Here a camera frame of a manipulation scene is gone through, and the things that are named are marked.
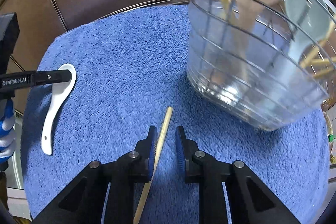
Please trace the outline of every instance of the glove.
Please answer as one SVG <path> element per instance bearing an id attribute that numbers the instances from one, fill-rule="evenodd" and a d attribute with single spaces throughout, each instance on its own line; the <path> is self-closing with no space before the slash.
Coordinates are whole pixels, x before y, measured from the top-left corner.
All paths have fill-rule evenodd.
<path id="1" fill-rule="evenodd" d="M 16 134 L 13 129 L 15 115 L 13 101 L 0 101 L 0 164 L 8 160 L 16 148 Z"/>

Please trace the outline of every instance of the chopstick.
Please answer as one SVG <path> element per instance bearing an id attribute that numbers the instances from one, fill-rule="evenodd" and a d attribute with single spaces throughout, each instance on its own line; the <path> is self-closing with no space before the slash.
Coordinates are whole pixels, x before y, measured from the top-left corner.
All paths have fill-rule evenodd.
<path id="1" fill-rule="evenodd" d="M 332 57 L 331 58 L 331 61 L 333 62 L 336 62 L 336 57 Z M 316 65 L 316 66 L 323 66 L 323 65 L 329 65 L 330 64 L 330 61 L 328 59 L 313 59 L 311 62 L 310 62 L 310 65 Z"/>
<path id="2" fill-rule="evenodd" d="M 164 143 L 165 138 L 166 138 L 166 134 L 167 134 L 167 130 L 168 130 L 168 126 L 169 126 L 169 122 L 170 122 L 170 118 L 171 118 L 172 113 L 173 113 L 173 108 L 171 106 L 169 106 L 167 108 L 166 115 L 165 115 L 165 118 L 163 120 L 163 124 L 162 124 L 162 128 L 161 128 L 159 140 L 157 141 L 157 145 L 156 145 L 154 172 L 153 172 L 152 180 L 149 183 L 145 183 L 145 185 L 142 189 L 139 204 L 138 204 L 138 207 L 137 207 L 135 215 L 134 215 L 133 224 L 138 224 L 139 223 L 141 215 L 142 215 L 143 208 L 145 207 L 145 203 L 146 203 L 146 200 L 147 200 L 147 197 L 148 197 L 149 189 L 152 185 L 152 181 L 154 179 L 156 167 L 158 165 L 159 158 L 160 158 L 160 155 L 161 155 L 161 150 L 162 150 L 162 147 L 163 147 L 163 143 Z"/>
<path id="3" fill-rule="evenodd" d="M 313 75 L 313 77 L 314 77 L 315 80 L 317 80 L 317 79 L 321 79 L 321 78 L 326 77 L 327 75 L 333 74 L 333 73 L 335 73 L 334 68 L 332 68 L 332 69 L 322 69 L 319 72 L 317 72 L 315 75 Z"/>

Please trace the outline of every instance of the blue towel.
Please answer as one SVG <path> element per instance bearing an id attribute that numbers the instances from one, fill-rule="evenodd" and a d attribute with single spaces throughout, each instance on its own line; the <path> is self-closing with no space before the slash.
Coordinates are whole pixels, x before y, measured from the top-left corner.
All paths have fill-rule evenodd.
<path id="1" fill-rule="evenodd" d="M 293 212 L 309 223 L 328 179 L 321 109 L 274 132 L 256 130 L 201 98 L 186 77 L 187 7 L 137 9 L 78 27 L 56 38 L 39 70 L 71 63 L 77 82 L 55 119 L 53 155 L 41 150 L 51 86 L 32 88 L 24 115 L 21 162 L 33 217 L 92 160 L 116 160 L 161 128 L 174 108 L 141 223 L 198 223 L 198 187 L 177 171 L 175 129 L 218 160 L 243 160 Z"/>

